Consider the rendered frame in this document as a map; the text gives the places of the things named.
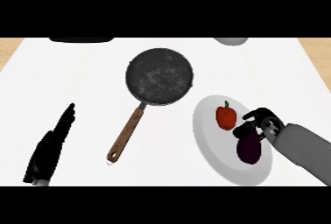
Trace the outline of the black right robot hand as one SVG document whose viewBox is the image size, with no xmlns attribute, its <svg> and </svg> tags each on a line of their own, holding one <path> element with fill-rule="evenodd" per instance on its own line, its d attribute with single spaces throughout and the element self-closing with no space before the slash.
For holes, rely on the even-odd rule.
<svg viewBox="0 0 331 224">
<path fill-rule="evenodd" d="M 268 108 L 259 108 L 248 112 L 242 119 L 244 124 L 234 129 L 234 136 L 242 138 L 254 133 L 256 129 L 260 129 L 259 140 L 268 139 L 272 142 L 285 128 L 284 122 L 275 113 Z"/>
</svg>

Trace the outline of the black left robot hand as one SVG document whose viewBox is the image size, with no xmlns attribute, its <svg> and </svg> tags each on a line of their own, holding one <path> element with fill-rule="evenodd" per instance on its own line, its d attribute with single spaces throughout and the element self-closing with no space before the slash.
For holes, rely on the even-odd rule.
<svg viewBox="0 0 331 224">
<path fill-rule="evenodd" d="M 55 174 L 64 142 L 75 121 L 75 104 L 71 103 L 59 117 L 56 127 L 50 130 L 37 146 L 25 169 L 24 182 L 33 184 L 36 180 L 49 180 Z"/>
</svg>

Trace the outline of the dark purple eggplant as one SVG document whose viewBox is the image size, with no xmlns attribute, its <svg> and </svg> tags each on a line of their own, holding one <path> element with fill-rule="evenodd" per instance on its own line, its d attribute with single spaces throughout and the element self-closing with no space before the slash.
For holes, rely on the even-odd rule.
<svg viewBox="0 0 331 224">
<path fill-rule="evenodd" d="M 241 161 L 250 165 L 254 165 L 259 162 L 262 156 L 262 143 L 256 132 L 251 132 L 239 138 L 237 155 Z"/>
</svg>

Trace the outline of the white oval plate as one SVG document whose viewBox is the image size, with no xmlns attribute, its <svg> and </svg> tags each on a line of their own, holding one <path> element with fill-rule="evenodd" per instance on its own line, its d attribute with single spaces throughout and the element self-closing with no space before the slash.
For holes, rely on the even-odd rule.
<svg viewBox="0 0 331 224">
<path fill-rule="evenodd" d="M 244 124 L 242 116 L 248 108 L 231 97 L 210 95 L 198 103 L 192 115 L 192 132 L 201 154 L 223 178 L 239 186 L 260 185 L 272 170 L 272 147 L 262 141 L 262 157 L 256 164 L 247 164 L 237 155 L 238 138 L 231 130 L 223 130 L 216 121 L 216 109 L 225 106 L 237 112 L 237 126 Z"/>
</svg>

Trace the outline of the red bell pepper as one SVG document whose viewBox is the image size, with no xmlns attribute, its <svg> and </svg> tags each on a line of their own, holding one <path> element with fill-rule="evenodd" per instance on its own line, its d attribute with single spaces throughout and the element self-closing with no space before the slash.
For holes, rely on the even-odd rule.
<svg viewBox="0 0 331 224">
<path fill-rule="evenodd" d="M 237 124 L 237 112 L 231 108 L 231 104 L 226 101 L 223 106 L 216 109 L 216 122 L 223 130 L 231 130 Z"/>
</svg>

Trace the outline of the grey round bowl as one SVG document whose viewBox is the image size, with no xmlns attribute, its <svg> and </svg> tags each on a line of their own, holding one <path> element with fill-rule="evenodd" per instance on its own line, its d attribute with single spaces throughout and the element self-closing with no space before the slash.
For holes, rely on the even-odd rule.
<svg viewBox="0 0 331 224">
<path fill-rule="evenodd" d="M 216 40 L 226 46 L 239 46 L 248 40 L 248 38 L 216 38 Z"/>
</svg>

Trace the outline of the black flat appliance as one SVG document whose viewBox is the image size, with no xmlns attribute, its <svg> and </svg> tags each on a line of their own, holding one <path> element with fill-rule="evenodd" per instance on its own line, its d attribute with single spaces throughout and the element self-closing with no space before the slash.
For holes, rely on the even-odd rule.
<svg viewBox="0 0 331 224">
<path fill-rule="evenodd" d="M 114 38 L 49 38 L 53 42 L 61 43 L 105 43 Z"/>
</svg>

